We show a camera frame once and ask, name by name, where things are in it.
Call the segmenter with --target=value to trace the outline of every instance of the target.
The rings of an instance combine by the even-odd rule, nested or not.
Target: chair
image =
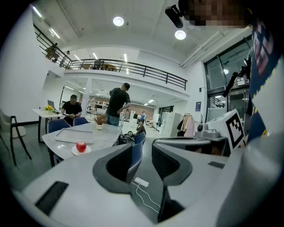
[[[50,120],[48,122],[47,133],[52,133],[65,128],[70,128],[70,125],[66,122],[66,120],[64,119]],[[54,154],[53,151],[51,151],[49,148],[47,148],[47,150],[49,152],[49,158],[52,167],[55,166],[53,158],[56,159],[57,163],[63,161],[61,157],[59,157],[57,154]]]
[[[84,124],[88,124],[88,123],[89,122],[84,117],[75,117],[74,120],[73,120],[73,126],[84,125]]]
[[[140,142],[142,142],[142,144],[144,144],[145,139],[146,139],[146,135],[145,135],[144,132],[141,132],[141,133],[134,136],[135,144],[138,144]]]
[[[23,138],[22,138],[22,137],[24,137],[26,135],[26,129],[24,127],[22,127],[22,126],[18,126],[16,117],[15,116],[7,116],[0,109],[0,126],[1,126],[1,128],[0,128],[1,132],[10,134],[10,145],[11,145],[11,152],[12,152],[12,156],[13,156],[14,165],[17,165],[17,163],[16,163],[16,158],[15,158],[15,153],[14,153],[13,140],[17,139],[17,138],[20,139],[21,144],[22,144],[22,146],[23,146],[27,156],[31,160],[32,157],[28,153],[26,145],[25,145],[25,143],[23,141]]]

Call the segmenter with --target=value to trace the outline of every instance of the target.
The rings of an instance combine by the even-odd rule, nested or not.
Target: gray chair
[[[7,116],[3,113],[3,111],[0,109],[0,132],[1,133],[9,133],[10,134],[10,145],[11,145],[11,152],[14,160],[14,165],[17,165],[14,148],[13,148],[13,140],[19,138],[21,141],[21,144],[28,155],[29,159],[31,160],[32,157],[27,151],[26,145],[23,141],[23,138],[26,135],[26,129],[22,126],[18,126],[17,120],[15,116]]]

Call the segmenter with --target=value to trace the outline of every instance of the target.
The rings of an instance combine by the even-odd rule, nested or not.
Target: red apple
[[[79,152],[83,153],[86,150],[87,145],[85,142],[80,141],[76,144],[76,148]]]

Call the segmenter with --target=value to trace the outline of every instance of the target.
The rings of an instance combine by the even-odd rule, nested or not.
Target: blue sign
[[[196,102],[195,112],[200,112],[201,110],[201,102]]]

